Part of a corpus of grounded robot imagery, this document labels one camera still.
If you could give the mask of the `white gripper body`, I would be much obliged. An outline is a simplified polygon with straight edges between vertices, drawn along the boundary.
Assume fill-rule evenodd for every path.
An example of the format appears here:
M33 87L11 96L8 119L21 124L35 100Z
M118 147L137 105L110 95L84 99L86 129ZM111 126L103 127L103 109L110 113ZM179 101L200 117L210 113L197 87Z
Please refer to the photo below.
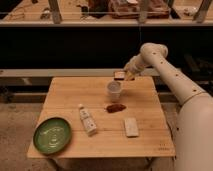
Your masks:
M140 55L133 56L125 65L124 71L126 75L136 75L142 72L148 64Z

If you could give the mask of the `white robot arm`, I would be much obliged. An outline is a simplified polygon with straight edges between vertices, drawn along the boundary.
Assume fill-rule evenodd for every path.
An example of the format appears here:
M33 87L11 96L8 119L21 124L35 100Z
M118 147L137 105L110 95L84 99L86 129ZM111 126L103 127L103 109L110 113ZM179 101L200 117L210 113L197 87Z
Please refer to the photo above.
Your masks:
M176 133L175 171L213 171L213 96L170 64L168 48L144 43L125 65L131 80L152 66L181 104Z

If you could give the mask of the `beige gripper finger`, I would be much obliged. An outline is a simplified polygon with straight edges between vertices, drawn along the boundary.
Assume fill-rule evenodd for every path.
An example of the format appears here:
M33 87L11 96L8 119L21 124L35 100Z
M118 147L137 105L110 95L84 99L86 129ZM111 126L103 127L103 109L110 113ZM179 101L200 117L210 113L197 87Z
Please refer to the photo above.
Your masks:
M125 81L133 81L135 79L135 75L132 74L131 72L127 71L125 73L125 77L124 77L124 80Z

